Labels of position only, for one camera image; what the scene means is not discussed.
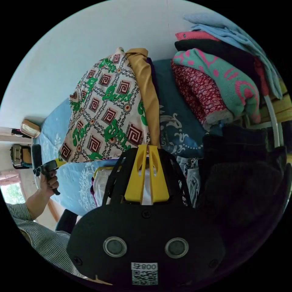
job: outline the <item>green trees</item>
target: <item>green trees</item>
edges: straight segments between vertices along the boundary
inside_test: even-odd
[[[1,192],[6,203],[21,204],[25,202],[19,183],[1,186]]]

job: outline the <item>teal fabric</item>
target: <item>teal fabric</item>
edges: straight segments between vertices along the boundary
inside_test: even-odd
[[[171,59],[153,61],[156,72],[161,146],[174,156],[203,157],[203,136],[206,131],[180,94],[171,69]],[[221,127],[211,133],[222,135]]]
[[[235,118],[246,113],[254,123],[260,122],[259,91],[245,73],[225,60],[196,48],[177,52],[173,62],[200,70],[214,79],[226,107]]]

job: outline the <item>mustard yellow fabric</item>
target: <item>mustard yellow fabric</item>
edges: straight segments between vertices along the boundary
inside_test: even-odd
[[[287,162],[292,164],[292,154],[287,154]]]
[[[140,89],[150,133],[150,143],[160,148],[159,102],[152,83],[151,67],[146,62],[148,51],[144,48],[130,49],[126,52],[126,56],[135,73]]]

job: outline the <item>person's arm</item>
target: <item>person's arm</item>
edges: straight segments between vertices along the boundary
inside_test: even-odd
[[[25,202],[31,220],[35,220],[43,213],[50,197],[54,194],[53,189],[59,187],[56,173],[56,171],[50,173],[51,179],[48,182],[46,177],[41,174],[40,188]]]

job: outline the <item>teal blanket with pink pattern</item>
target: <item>teal blanket with pink pattern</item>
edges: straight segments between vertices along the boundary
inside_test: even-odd
[[[173,58],[177,65],[200,70],[216,83],[226,107],[239,118],[246,113],[259,123],[259,91],[250,77],[223,59],[199,49],[177,52]]]

